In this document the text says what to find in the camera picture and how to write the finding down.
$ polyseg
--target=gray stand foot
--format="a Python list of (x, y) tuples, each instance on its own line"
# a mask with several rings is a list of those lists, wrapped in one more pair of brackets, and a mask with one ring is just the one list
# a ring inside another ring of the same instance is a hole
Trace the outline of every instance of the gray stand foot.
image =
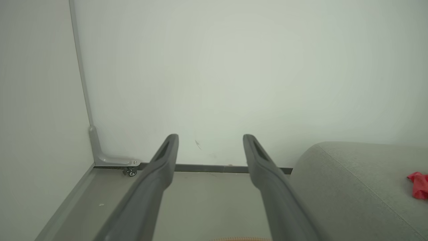
[[(91, 139), (95, 166), (124, 167), (124, 172), (126, 172), (125, 175), (129, 174), (131, 177), (135, 176), (141, 160), (126, 157), (110, 157), (104, 154), (101, 150), (100, 140), (98, 139), (97, 128), (95, 128), (95, 126), (89, 127), (89, 138)], [(128, 172), (129, 167), (133, 170), (132, 173)]]

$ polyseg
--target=floor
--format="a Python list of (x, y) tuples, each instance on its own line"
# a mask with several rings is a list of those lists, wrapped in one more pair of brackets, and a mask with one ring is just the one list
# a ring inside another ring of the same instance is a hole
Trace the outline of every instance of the floor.
[[(92, 172), (94, 179), (55, 240), (91, 241), (136, 180), (124, 176), (121, 170)], [(249, 174), (174, 174), (160, 205), (153, 241), (210, 241), (242, 236), (270, 238), (262, 198)]]

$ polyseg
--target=gray fabric upholstery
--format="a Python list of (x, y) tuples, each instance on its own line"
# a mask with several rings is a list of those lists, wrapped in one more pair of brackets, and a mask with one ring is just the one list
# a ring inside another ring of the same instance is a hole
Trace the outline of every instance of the gray fabric upholstery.
[(323, 142), (290, 181), (332, 240), (428, 240), (428, 201), (412, 197), (413, 172), (428, 174), (428, 149)]

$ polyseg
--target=red cloth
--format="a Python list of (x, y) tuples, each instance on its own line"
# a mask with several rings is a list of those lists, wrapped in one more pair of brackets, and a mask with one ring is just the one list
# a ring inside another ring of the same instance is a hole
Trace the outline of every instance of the red cloth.
[(407, 176), (413, 182), (413, 197), (417, 199), (428, 199), (428, 175), (414, 172)]

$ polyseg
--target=white wall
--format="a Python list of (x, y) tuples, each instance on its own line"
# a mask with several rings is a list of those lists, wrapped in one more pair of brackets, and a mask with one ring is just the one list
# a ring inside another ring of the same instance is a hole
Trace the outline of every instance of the white wall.
[(312, 144), (428, 145), (428, 1), (76, 0), (105, 152), (279, 166)]
[(0, 240), (32, 241), (93, 164), (67, 0), (0, 1)]

